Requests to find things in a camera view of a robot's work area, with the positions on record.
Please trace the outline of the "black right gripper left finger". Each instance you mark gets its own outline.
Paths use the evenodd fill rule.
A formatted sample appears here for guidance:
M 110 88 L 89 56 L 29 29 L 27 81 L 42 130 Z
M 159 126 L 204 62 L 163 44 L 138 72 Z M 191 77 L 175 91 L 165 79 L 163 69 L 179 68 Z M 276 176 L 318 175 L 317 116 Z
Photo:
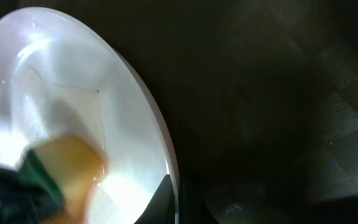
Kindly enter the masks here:
M 135 224 L 175 224 L 175 199 L 169 174 L 164 176 Z

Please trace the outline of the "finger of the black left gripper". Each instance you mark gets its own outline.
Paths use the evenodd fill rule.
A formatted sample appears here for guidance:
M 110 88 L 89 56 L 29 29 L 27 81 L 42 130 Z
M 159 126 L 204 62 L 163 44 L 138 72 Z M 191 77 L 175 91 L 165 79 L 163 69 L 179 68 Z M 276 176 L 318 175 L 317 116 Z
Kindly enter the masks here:
M 40 223 L 63 208 L 63 194 L 38 160 L 0 167 L 0 223 Z

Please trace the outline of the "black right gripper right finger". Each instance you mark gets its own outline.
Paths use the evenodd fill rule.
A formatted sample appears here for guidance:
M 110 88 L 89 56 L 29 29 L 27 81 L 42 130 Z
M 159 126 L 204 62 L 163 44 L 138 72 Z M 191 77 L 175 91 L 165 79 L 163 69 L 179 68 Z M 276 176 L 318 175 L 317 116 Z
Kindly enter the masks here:
M 218 224 L 191 179 L 182 179 L 179 189 L 180 224 Z

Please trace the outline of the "yellow green sponge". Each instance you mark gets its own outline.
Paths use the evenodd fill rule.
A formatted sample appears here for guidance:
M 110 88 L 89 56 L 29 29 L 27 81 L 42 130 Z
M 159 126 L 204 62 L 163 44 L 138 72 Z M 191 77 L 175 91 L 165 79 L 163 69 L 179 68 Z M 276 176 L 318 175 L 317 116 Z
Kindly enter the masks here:
M 84 223 L 91 194 L 104 177 L 106 160 L 76 135 L 65 135 L 29 148 L 18 174 L 26 185 L 40 187 L 57 211 L 41 223 Z

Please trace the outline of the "pink plate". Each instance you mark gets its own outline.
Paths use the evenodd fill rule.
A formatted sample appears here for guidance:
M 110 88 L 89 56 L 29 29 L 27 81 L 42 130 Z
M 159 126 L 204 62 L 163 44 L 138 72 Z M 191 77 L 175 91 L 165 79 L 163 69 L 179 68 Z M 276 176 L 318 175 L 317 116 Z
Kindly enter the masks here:
M 180 221 L 175 150 L 138 73 L 68 14 L 13 11 L 0 19 L 0 167 L 16 170 L 28 147 L 68 133 L 106 160 L 86 223 L 135 223 L 167 174 Z

